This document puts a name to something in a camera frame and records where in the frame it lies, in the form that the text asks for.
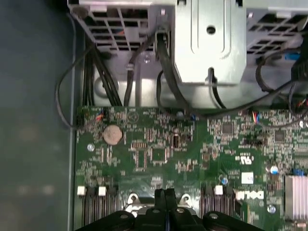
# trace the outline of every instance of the motherboard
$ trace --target motherboard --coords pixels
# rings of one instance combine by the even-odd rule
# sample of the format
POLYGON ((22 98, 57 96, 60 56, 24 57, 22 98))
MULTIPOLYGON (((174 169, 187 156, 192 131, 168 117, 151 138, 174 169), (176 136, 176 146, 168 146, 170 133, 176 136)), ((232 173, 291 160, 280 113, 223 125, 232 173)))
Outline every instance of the motherboard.
POLYGON ((256 118, 265 126, 296 118, 285 110, 207 121, 170 113, 178 119, 158 108, 79 108, 75 229, 118 210, 136 216, 153 206, 155 189, 174 188, 178 206, 199 217, 219 211, 266 231, 306 230, 305 120, 273 129, 256 118))

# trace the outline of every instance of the heatsink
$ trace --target heatsink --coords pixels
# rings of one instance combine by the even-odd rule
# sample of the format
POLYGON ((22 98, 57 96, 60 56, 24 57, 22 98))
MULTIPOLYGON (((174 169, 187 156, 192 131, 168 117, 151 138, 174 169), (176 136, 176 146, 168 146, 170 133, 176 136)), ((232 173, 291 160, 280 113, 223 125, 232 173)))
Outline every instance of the heatsink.
POLYGON ((285 177, 285 218, 308 220, 308 177, 285 177))

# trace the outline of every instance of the blue connector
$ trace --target blue connector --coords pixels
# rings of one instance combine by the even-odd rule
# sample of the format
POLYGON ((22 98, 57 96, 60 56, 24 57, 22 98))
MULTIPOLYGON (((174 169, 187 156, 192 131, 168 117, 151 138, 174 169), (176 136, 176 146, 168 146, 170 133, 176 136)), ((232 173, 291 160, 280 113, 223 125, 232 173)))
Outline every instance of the blue connector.
POLYGON ((300 169, 293 169, 293 175, 295 176, 304 176, 304 171, 300 169))

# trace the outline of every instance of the gray case wall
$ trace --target gray case wall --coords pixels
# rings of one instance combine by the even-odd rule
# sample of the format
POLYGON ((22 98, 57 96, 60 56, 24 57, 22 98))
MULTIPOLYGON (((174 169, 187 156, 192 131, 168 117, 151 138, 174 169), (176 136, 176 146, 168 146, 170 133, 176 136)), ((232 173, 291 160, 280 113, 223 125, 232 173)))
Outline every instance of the gray case wall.
MULTIPOLYGON (((54 88, 73 59, 73 27, 45 1, 3 0, 0 28, 0 230, 67 230, 74 141, 54 88)), ((70 74, 61 88, 68 116, 71 83, 70 74)))

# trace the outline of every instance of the green circuit board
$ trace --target green circuit board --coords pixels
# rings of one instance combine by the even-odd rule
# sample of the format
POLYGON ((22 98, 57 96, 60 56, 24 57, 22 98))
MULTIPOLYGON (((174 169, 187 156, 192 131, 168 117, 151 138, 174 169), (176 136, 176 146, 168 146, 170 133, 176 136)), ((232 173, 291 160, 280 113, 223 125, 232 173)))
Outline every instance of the green circuit board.
MULTIPOLYGON (((213 209, 228 206, 224 209, 229 215, 264 230, 297 229, 284 216, 283 181, 292 169, 308 168, 308 124, 304 121, 265 129, 255 124, 249 111, 207 121, 174 120, 157 108, 82 107, 78 114, 89 125, 77 132, 75 195, 80 186, 105 186, 114 197, 110 203, 76 196, 75 229, 108 211, 126 208, 131 193, 152 198, 160 188, 174 188, 177 198, 188 194, 190 206, 202 216, 212 209, 215 197, 207 192, 213 189, 216 194, 218 185, 237 192, 233 201, 238 202, 231 209, 229 202, 213 209), (95 121, 102 111, 103 119, 95 121), (116 145, 104 140, 104 131, 111 125, 122 132, 116 145), (273 169, 278 173, 270 172, 271 167, 277 167, 273 169), (269 206, 276 211, 270 213, 269 206)), ((265 125, 294 119, 284 110, 261 110, 258 115, 265 125)))

